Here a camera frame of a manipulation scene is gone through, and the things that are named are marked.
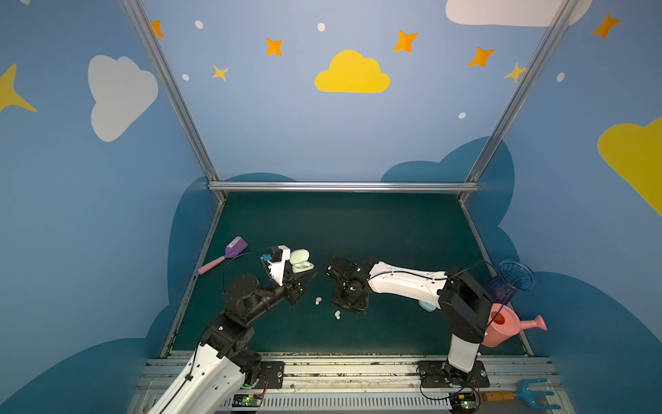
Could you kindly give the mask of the white earbud charging case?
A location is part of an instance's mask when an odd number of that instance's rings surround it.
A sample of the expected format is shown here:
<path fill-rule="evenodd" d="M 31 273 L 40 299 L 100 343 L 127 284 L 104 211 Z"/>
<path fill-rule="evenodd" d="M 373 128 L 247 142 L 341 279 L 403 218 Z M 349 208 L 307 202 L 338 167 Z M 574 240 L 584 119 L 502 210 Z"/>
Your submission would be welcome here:
<path fill-rule="evenodd" d="M 315 267 L 315 265 L 310 262 L 310 252 L 306 249 L 291 251 L 289 262 L 293 274 L 308 272 Z"/>

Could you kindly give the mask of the light blue earbud charging case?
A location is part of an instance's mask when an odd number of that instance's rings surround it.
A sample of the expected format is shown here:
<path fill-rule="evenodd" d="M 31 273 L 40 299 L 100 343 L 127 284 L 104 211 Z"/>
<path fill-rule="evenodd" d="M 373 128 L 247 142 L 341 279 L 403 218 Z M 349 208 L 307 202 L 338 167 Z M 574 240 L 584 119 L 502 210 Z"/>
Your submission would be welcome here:
<path fill-rule="evenodd" d="M 437 309 L 435 305 L 423 301 L 419 301 L 418 305 L 420 305 L 420 307 L 422 307 L 422 309 L 424 309 L 426 312 L 434 312 Z"/>

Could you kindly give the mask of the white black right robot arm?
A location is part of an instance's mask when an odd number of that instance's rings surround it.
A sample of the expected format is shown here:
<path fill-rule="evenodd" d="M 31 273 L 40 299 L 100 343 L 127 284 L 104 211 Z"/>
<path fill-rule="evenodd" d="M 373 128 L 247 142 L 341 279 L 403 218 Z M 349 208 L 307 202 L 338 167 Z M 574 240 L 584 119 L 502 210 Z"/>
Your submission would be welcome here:
<path fill-rule="evenodd" d="M 468 270 L 429 272 L 373 260 L 354 264 L 335 256 L 326 274 L 335 282 L 332 305 L 346 311 L 365 312 L 372 294 L 397 295 L 439 310 L 451 329 L 447 376 L 473 371 L 493 300 Z"/>

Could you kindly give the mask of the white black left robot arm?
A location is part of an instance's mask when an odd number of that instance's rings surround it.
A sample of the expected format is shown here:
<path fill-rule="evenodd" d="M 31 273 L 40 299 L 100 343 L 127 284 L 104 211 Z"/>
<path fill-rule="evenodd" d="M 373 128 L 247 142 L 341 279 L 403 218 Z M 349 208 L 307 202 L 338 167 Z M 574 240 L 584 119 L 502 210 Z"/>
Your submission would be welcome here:
<path fill-rule="evenodd" d="M 260 374 L 261 355 L 248 348 L 253 322 L 281 301 L 298 303 L 317 270 L 284 274 L 283 284 L 263 287 L 252 274 L 234 279 L 224 293 L 225 307 L 201 334 L 182 372 L 149 410 L 151 413 L 214 413 Z"/>

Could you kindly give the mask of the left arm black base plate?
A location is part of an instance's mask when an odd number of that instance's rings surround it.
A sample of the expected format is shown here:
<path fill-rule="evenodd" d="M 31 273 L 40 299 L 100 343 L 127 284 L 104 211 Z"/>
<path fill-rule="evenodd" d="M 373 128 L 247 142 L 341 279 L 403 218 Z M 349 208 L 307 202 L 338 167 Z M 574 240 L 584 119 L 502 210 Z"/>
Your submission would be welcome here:
<path fill-rule="evenodd" d="M 244 389 L 263 390 L 281 389 L 284 381 L 284 362 L 266 361 L 260 364 L 260 370 L 243 386 Z"/>

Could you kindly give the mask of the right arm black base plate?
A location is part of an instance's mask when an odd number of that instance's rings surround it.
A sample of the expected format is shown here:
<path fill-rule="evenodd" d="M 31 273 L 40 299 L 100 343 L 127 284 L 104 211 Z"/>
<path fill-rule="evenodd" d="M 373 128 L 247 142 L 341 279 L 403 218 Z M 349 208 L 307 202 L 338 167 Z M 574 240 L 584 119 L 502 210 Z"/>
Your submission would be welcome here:
<path fill-rule="evenodd" d="M 417 362 L 417 372 L 421 377 L 423 388 L 473 385 L 484 388 L 491 385 L 484 363 L 481 361 L 474 362 L 469 373 L 452 367 L 447 361 L 419 361 Z"/>

